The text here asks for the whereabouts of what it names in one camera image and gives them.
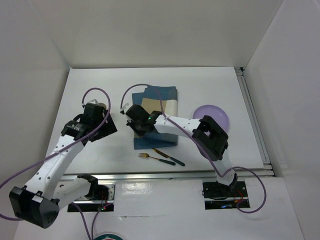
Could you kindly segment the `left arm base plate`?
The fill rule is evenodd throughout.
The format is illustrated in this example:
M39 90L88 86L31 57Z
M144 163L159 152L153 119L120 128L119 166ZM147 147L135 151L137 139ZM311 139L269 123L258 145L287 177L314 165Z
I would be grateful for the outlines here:
M93 198L89 199L82 196L76 199L73 203L78 205L84 213L96 213L98 210L103 212L114 211L116 185L114 183L106 183L100 192Z

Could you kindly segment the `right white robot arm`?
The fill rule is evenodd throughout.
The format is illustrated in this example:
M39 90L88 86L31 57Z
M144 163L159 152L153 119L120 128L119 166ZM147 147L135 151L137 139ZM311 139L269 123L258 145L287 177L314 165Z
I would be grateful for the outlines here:
M228 156L229 137L212 117L191 119L169 116L161 111L148 113L137 104L124 105L120 113L126 116L126 125L140 137L167 134L192 140L213 166L220 194L230 196L235 191L238 177Z

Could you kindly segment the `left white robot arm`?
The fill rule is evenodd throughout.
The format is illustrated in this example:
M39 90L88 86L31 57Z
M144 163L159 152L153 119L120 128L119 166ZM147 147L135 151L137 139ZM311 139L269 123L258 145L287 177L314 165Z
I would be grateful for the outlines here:
M73 159L88 142L117 132L106 106L87 103L83 113L65 124L52 158L45 160L36 174L23 187L13 187L9 200L14 215L43 229L50 227L59 211L78 198L106 202L109 189L87 173L71 183L60 185L60 179Z

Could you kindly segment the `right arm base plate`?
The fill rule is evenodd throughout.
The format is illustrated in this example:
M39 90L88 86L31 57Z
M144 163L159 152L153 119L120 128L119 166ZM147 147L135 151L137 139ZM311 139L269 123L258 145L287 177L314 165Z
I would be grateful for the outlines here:
M238 181L231 192L223 191L218 182L203 182L202 196L206 210L250 208L247 187L244 181Z

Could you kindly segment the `blue tan checked placemat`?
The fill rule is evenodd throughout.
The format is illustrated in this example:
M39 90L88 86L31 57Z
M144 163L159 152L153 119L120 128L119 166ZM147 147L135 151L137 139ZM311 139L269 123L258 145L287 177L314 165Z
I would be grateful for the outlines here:
M178 90L175 86L146 87L144 92L133 93L132 103L142 106L149 114L153 111L164 111L167 116L178 115ZM136 133L133 137L135 150L175 147L178 136L169 133L146 133L140 137Z

